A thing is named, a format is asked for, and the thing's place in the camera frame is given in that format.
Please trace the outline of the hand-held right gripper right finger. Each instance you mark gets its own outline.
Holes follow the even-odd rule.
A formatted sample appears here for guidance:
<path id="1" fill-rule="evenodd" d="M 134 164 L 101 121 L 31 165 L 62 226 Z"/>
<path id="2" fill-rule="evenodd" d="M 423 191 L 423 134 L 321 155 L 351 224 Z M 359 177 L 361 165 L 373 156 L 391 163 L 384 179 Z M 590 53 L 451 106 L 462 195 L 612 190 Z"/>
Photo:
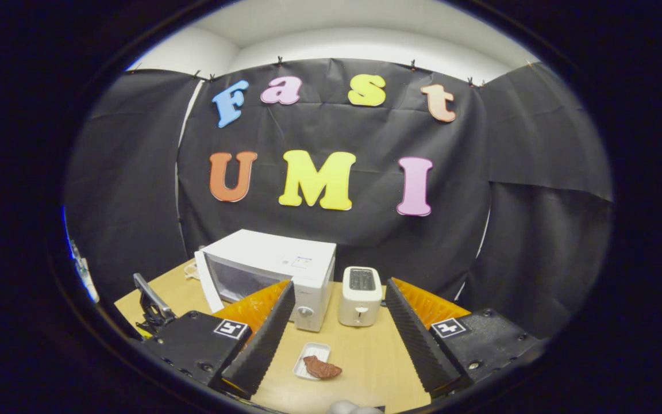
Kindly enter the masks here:
<path id="1" fill-rule="evenodd" d="M 470 312 L 399 278 L 388 280 L 384 303 L 433 399 L 502 374 L 542 346 L 491 308 Z"/>

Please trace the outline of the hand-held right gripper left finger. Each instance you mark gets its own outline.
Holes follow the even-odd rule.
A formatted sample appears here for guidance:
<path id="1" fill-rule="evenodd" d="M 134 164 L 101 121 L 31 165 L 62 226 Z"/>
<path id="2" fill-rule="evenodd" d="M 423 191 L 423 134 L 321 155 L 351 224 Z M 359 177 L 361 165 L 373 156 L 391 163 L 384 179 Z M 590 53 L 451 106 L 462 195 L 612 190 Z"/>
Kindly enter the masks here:
<path id="1" fill-rule="evenodd" d="M 145 315 L 152 336 L 140 346 L 204 387 L 250 399 L 265 377 L 296 304 L 294 283 L 279 281 L 213 315 Z"/>

